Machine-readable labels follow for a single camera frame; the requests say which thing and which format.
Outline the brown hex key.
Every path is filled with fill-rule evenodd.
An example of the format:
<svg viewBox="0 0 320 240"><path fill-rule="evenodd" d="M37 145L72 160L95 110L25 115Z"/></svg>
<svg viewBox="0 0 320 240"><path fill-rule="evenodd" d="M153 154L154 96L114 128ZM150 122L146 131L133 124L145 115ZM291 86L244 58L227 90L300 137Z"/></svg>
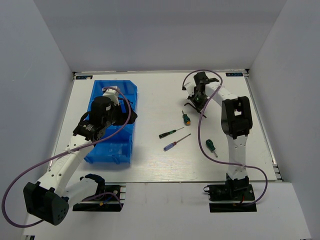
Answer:
<svg viewBox="0 0 320 240"><path fill-rule="evenodd" d="M191 106L197 113L201 114L201 110L204 107L203 102L196 102L196 101L191 101L191 102L186 102L183 106Z"/></svg>

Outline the black green precision screwdriver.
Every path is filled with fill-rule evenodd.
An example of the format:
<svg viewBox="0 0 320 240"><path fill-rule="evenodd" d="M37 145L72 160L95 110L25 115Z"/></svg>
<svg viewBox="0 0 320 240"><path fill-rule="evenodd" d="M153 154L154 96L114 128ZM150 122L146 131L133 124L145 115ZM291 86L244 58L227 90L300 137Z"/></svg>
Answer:
<svg viewBox="0 0 320 240"><path fill-rule="evenodd" d="M158 137L159 137L160 139L165 138L165 137L167 137L167 136L169 136L169 135L172 135L173 133L176 133L177 131L179 131L179 130L181 130L181 129L183 129L183 128L184 128L184 127L181 127L181 128L178 128L178 129L173 129L173 130L170 130L170 131L161 133L161 134L158 135Z"/></svg>

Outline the blue red screwdriver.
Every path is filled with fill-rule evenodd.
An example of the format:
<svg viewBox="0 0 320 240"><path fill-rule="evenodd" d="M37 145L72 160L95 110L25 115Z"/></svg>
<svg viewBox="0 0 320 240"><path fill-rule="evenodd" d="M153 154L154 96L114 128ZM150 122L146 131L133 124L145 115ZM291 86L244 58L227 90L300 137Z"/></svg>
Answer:
<svg viewBox="0 0 320 240"><path fill-rule="evenodd" d="M187 134L186 136L182 137L181 139L179 139L179 140L177 140L177 141L174 141L174 142L168 144L167 146L165 146L165 147L163 148L163 151L166 152L166 151L172 149L172 148L173 148L174 146L176 146L179 142L183 141L184 139L186 139L186 138L189 137L190 135L191 135L191 134L189 133L189 134Z"/></svg>

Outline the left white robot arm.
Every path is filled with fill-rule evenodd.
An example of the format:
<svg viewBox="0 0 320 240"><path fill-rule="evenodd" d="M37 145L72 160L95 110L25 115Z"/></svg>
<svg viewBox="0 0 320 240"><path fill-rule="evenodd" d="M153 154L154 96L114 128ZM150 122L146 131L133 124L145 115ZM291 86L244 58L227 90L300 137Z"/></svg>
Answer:
<svg viewBox="0 0 320 240"><path fill-rule="evenodd" d="M138 115L130 103L125 111L118 102L109 97L95 97L90 110L84 113L72 132L65 150L66 155L58 157L48 172L36 183L27 183L23 189L26 210L54 226L66 217L69 208L87 197L99 200L105 196L105 180L96 174L81 177L80 181L67 187L72 175L101 140L110 126L133 124Z"/></svg>

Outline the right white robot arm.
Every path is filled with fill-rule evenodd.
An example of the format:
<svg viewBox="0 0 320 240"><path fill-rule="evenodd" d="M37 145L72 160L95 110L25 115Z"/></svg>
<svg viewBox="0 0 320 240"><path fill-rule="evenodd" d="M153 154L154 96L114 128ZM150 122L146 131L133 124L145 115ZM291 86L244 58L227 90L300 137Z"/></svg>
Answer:
<svg viewBox="0 0 320 240"><path fill-rule="evenodd" d="M226 195L236 200L249 186L246 170L246 142L253 127L250 100L246 96L237 96L223 86L223 80L209 78L205 70L193 72L194 83L182 84L188 92L187 99L196 111L202 114L210 100L221 107L221 128L228 142L228 170L226 173Z"/></svg>

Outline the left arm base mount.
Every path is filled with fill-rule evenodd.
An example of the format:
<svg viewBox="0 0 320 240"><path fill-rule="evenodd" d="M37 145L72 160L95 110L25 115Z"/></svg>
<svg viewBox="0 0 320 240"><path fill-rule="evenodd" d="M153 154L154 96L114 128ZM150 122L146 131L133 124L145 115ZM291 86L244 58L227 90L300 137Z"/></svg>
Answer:
<svg viewBox="0 0 320 240"><path fill-rule="evenodd" d="M126 198L125 184L106 184L98 195L73 206L73 212L120 212Z"/></svg>

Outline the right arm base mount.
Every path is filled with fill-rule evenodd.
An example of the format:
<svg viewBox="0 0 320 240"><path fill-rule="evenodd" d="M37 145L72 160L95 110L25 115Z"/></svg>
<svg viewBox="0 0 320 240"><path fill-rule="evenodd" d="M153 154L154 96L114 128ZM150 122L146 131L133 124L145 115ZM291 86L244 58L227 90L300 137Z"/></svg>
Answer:
<svg viewBox="0 0 320 240"><path fill-rule="evenodd" d="M253 213L257 211L255 194L249 178L228 179L223 184L210 184L203 188L208 194L211 213Z"/></svg>

